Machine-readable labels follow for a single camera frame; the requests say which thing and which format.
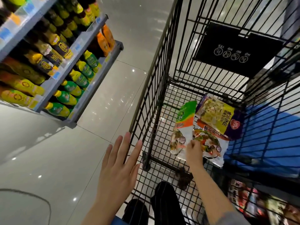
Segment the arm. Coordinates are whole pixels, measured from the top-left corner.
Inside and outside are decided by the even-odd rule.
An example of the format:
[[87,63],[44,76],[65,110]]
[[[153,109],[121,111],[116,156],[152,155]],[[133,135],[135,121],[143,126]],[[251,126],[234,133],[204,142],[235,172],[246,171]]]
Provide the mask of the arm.
[[123,164],[129,149],[131,134],[127,132],[109,145],[103,157],[95,203],[81,225],[110,225],[115,214],[133,190],[140,165],[136,164],[142,141],[135,145],[130,157]]
[[200,142],[192,140],[187,146],[187,163],[193,173],[210,224],[215,224],[227,212],[236,212],[203,167]]

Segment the gray shelf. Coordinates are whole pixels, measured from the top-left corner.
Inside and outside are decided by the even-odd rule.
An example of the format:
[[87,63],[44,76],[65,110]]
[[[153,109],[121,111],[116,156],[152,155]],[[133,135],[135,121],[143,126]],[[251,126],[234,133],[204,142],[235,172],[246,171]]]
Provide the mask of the gray shelf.
[[99,62],[102,65],[101,69],[97,72],[97,74],[83,93],[76,106],[70,113],[69,117],[64,121],[66,124],[71,124],[78,121],[88,102],[95,94],[99,85],[103,81],[104,77],[110,70],[111,66],[113,65],[114,61],[117,59],[119,53],[121,52],[121,50],[123,50],[123,48],[123,43],[116,41],[116,45],[114,49],[109,53],[109,55],[107,57],[101,57],[99,59]]
[[21,41],[57,0],[28,0],[0,27],[0,61]]
[[107,15],[101,14],[91,24],[87,31],[82,32],[78,36],[76,41],[70,47],[71,51],[73,52],[73,56],[71,57],[71,59],[69,59],[66,63],[61,64],[53,77],[42,83],[41,86],[45,89],[45,93],[43,94],[43,96],[36,95],[32,100],[32,103],[37,102],[34,108],[31,107],[35,112],[39,113],[43,110],[51,96],[55,93],[59,85],[66,78],[80,56],[85,52],[93,38],[96,36],[96,34],[99,33],[100,28],[103,27],[107,19]]

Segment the white printed symbol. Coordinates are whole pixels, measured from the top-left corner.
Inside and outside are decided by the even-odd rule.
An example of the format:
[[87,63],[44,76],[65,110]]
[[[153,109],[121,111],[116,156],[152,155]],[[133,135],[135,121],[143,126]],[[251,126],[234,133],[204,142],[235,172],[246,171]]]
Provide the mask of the white printed symbol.
[[248,61],[248,57],[242,56],[238,61],[239,61],[240,63],[245,63],[246,61]]
[[229,50],[227,50],[223,53],[223,57],[225,57],[225,58],[230,57],[230,56],[231,56],[231,52]]
[[223,49],[220,48],[220,47],[218,47],[218,48],[216,48],[216,49],[214,50],[214,54],[215,54],[216,56],[219,56],[219,55],[221,55],[222,53],[223,53]]
[[240,55],[235,53],[235,54],[231,55],[231,60],[233,60],[233,61],[238,60],[239,57],[240,57]]

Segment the shopping cart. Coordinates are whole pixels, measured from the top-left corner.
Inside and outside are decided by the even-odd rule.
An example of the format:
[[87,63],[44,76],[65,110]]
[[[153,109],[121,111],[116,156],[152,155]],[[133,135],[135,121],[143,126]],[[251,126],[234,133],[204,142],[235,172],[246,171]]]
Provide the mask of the shopping cart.
[[[245,183],[244,214],[253,190],[300,206],[299,7],[299,0],[174,0],[130,127],[131,145],[143,140],[143,166],[128,200],[141,199],[150,218],[150,197],[164,180],[186,223],[207,223],[189,166],[169,149],[179,108],[205,93],[245,113],[223,168],[204,160],[224,193],[232,179]],[[267,211],[286,224],[286,213]]]

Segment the green bottle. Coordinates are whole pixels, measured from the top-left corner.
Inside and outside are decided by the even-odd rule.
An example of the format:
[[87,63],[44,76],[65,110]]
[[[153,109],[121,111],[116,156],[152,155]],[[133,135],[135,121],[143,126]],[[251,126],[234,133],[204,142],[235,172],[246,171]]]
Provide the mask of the green bottle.
[[93,53],[86,50],[83,53],[84,59],[88,63],[88,65],[93,69],[94,72],[98,72],[101,69],[101,64],[99,63],[98,59],[93,55]]
[[89,81],[91,81],[95,76],[95,73],[92,71],[91,67],[89,67],[89,65],[86,62],[79,60],[76,63],[76,66],[80,70],[80,72],[87,77]]
[[85,78],[84,75],[81,74],[81,72],[72,69],[69,75],[72,80],[84,90],[88,87],[89,81]]
[[84,92],[73,81],[66,81],[66,80],[64,80],[61,85],[64,86],[64,88],[65,88],[65,90],[67,92],[69,92],[70,94],[75,95],[75,96],[81,96],[82,93]]
[[54,96],[58,99],[59,102],[62,102],[67,105],[74,106],[77,104],[78,99],[73,95],[70,95],[69,92],[57,90],[54,93]]
[[58,102],[48,102],[45,109],[55,116],[68,117],[70,110]]

